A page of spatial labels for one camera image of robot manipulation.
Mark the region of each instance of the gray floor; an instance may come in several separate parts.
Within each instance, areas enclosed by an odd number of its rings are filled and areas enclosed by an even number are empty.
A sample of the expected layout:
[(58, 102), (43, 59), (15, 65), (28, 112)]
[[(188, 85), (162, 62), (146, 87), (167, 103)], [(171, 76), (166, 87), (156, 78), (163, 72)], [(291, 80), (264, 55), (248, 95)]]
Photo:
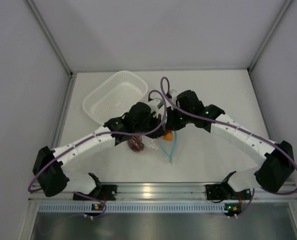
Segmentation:
[(110, 213), (93, 221), (78, 215), (58, 224), (71, 215), (39, 213), (31, 240), (297, 240), (284, 203), (254, 203), (239, 219), (223, 214)]

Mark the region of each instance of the white wall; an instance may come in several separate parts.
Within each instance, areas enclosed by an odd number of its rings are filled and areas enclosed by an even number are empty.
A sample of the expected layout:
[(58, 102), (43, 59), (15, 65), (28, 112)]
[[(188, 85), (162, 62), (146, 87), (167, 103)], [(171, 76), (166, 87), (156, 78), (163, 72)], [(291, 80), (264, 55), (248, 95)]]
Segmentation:
[(297, 0), (252, 78), (273, 139), (290, 142), (297, 162)]
[(23, 0), (0, 0), (0, 240), (15, 239), (68, 76)]
[(33, 0), (73, 71), (247, 68), (284, 0)]

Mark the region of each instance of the robotic arm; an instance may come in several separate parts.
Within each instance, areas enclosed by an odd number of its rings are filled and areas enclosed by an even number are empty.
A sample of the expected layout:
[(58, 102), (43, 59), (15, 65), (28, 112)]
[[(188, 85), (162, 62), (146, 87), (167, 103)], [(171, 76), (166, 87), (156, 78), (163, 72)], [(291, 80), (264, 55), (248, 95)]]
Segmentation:
[[(194, 124), (197, 128), (227, 140), (248, 154), (257, 164), (257, 167), (245, 171), (229, 173), (221, 183), (223, 191), (237, 193), (245, 189), (262, 187), (269, 192), (276, 193), (294, 171), (295, 168), (289, 160), (276, 148), (266, 143), (269, 141), (277, 145), (293, 158), (292, 146), (286, 141), (282, 141), (280, 144), (271, 140), (261, 141), (252, 134), (245, 133), (248, 132), (243, 131), (246, 128), (231, 119), (219, 107), (204, 106), (194, 91), (187, 90), (178, 94), (176, 90), (172, 90), (167, 93), (167, 97), (174, 104), (167, 108), (165, 127), (160, 126), (154, 132), (146, 135), (147, 137), (159, 138), (164, 136), (168, 130), (178, 131), (187, 124)], [(158, 111), (163, 105), (164, 103), (158, 98), (149, 99), (147, 104), (138, 102), (123, 116), (108, 120), (91, 134), (71, 144), (53, 150), (47, 146), (42, 148), (38, 152), (33, 173), (44, 194), (47, 197), (52, 197), (62, 191), (70, 191), (81, 192), (96, 198), (102, 188), (99, 179), (92, 173), (86, 175), (71, 172), (71, 167), (80, 164), (80, 160), (102, 149), (114, 147), (131, 139), (134, 134), (141, 135), (141, 133), (152, 131), (161, 125), (162, 119)], [(179, 111), (175, 105), (190, 115)], [(201, 116), (208, 120), (197, 119), (191, 115)], [(217, 122), (228, 123), (236, 128)]]

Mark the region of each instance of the metal grate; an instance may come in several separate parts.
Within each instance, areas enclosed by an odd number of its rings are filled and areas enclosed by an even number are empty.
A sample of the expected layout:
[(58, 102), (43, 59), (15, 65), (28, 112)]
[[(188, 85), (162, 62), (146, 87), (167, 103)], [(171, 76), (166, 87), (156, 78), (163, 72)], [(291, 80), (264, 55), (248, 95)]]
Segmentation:
[[(100, 213), (95, 203), (42, 203), (41, 213)], [(106, 213), (227, 213), (224, 203), (114, 203)]]

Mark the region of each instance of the white basket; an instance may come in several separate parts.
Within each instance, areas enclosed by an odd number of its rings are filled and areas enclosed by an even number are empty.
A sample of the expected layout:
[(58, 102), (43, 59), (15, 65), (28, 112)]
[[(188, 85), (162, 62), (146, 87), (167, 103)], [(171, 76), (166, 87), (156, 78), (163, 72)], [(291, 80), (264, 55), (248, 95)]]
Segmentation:
[(83, 100), (82, 107), (95, 122), (122, 116), (148, 92), (147, 83), (130, 71), (119, 71)]

